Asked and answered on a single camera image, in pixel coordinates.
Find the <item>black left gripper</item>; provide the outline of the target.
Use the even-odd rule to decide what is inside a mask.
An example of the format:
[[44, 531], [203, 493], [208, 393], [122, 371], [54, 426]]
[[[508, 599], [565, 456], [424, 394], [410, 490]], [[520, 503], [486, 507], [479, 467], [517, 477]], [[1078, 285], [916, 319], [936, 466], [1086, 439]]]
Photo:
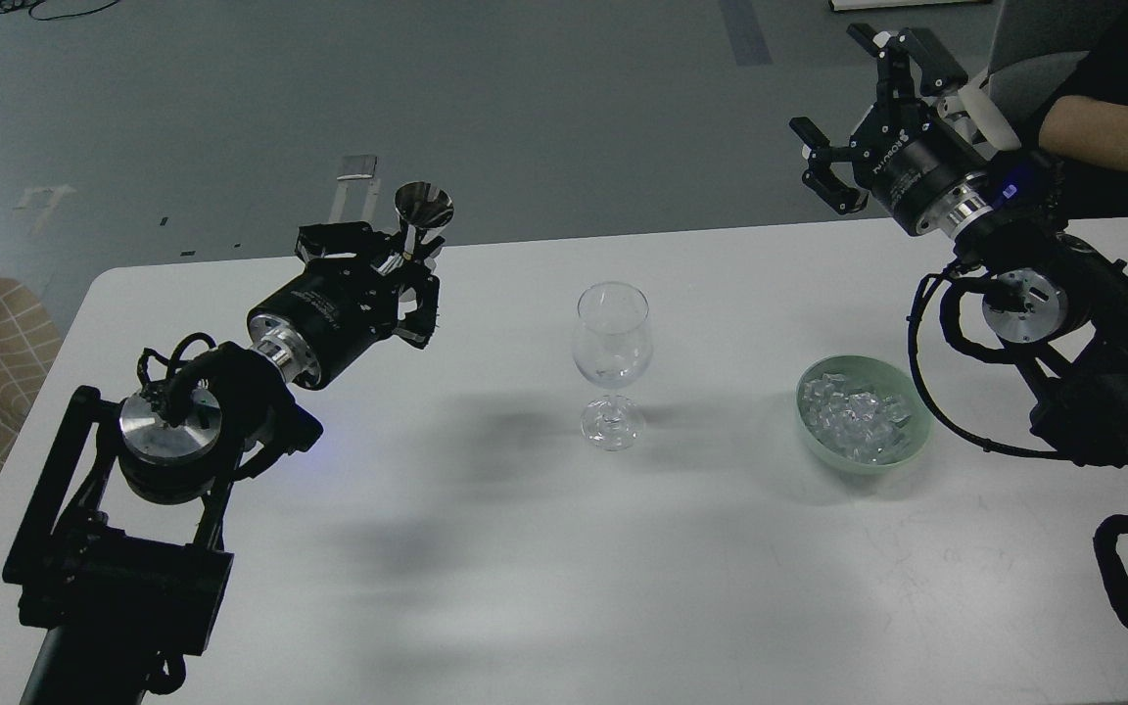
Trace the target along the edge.
[[[248, 312], [252, 349], [268, 356], [287, 384], [309, 390], [326, 388], [393, 333], [425, 349], [437, 331], [442, 287], [429, 262], [446, 240], [431, 237], [408, 253], [409, 240], [368, 222], [301, 226], [296, 256], [305, 268]], [[407, 293], [415, 308], [400, 318]]]

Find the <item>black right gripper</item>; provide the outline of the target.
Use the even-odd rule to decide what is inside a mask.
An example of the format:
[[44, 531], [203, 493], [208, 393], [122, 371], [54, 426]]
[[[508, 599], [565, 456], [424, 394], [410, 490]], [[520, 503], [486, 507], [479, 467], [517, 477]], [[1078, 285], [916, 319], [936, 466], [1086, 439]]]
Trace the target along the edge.
[[[913, 237], [958, 238], [994, 212], [982, 195], [985, 164], [923, 98], [958, 92], [968, 82], [964, 68], [926, 27], [890, 34], [851, 23], [847, 35], [876, 60], [876, 98], [849, 146], [829, 143], [809, 117], [788, 121], [803, 144], [801, 180], [838, 214], [874, 201]], [[836, 164], [851, 165], [855, 186], [832, 171]]]

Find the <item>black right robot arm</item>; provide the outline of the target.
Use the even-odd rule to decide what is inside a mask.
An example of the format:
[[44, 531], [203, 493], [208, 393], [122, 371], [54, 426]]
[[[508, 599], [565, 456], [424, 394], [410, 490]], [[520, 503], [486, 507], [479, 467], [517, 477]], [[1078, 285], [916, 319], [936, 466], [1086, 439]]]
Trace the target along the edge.
[[[975, 92], [934, 32], [874, 30], [851, 23], [873, 58], [874, 100], [851, 138], [832, 146], [809, 117], [788, 127], [803, 142], [802, 179], [841, 214], [876, 201], [913, 237], [943, 232], [954, 258], [922, 277], [906, 349], [915, 389], [935, 418], [918, 365], [918, 331], [935, 293], [950, 349], [985, 364], [1015, 367], [1034, 394], [1031, 433], [1046, 449], [1003, 446], [953, 428], [986, 451], [1128, 465], [1128, 275], [1066, 231], [1058, 213], [1060, 164], [1024, 149], [984, 94]], [[1128, 573], [1116, 544], [1128, 515], [1105, 518], [1093, 546], [1103, 588], [1128, 631]]]

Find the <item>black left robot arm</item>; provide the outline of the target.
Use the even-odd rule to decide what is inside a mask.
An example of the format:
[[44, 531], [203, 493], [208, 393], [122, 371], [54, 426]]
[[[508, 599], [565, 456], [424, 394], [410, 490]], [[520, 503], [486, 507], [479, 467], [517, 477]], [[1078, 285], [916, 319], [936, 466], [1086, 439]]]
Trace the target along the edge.
[[46, 633], [23, 704], [179, 690], [231, 580], [233, 486], [321, 437], [292, 388], [325, 389], [377, 341], [426, 347], [442, 231], [407, 217], [393, 233], [305, 226], [305, 267], [248, 312], [245, 347], [194, 333], [169, 356], [144, 349], [124, 399], [71, 394], [3, 569], [23, 590], [19, 620]]

